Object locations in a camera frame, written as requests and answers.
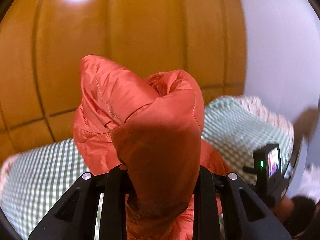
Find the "folded red fabric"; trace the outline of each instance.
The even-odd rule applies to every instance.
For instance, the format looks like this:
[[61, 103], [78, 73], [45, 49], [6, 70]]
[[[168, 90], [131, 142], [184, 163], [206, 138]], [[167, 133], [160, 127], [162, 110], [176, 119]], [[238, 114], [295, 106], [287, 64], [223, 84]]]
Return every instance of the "folded red fabric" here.
[[201, 140], [204, 103], [196, 81], [183, 70], [143, 80], [93, 55], [83, 58], [80, 74], [75, 143], [95, 175], [127, 166], [136, 191], [127, 201], [128, 239], [191, 239], [199, 164], [229, 171]]

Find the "brown wooden wall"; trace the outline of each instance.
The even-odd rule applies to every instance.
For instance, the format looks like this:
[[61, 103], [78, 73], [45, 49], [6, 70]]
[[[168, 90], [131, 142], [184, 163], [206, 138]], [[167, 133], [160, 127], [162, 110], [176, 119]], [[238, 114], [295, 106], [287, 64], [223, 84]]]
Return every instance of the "brown wooden wall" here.
[[240, 95], [240, 0], [15, 0], [0, 23], [0, 163], [72, 137], [79, 62], [89, 54], [141, 77], [184, 69], [205, 103]]

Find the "gingham fabric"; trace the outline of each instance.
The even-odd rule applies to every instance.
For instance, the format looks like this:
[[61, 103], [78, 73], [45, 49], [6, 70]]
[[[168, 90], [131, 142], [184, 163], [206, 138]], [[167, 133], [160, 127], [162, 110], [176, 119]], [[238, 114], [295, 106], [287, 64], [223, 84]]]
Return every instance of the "gingham fabric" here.
[[268, 143], [279, 144], [284, 172], [292, 148], [291, 139], [285, 132], [250, 114], [233, 97], [215, 99], [204, 112], [202, 138], [215, 147], [247, 183], [253, 183], [255, 176], [242, 172], [242, 167], [253, 167], [252, 153]]
[[[12, 165], [1, 208], [23, 239], [28, 239], [63, 193], [89, 169], [73, 139], [21, 154]], [[98, 240], [103, 196], [100, 197], [95, 239]]]

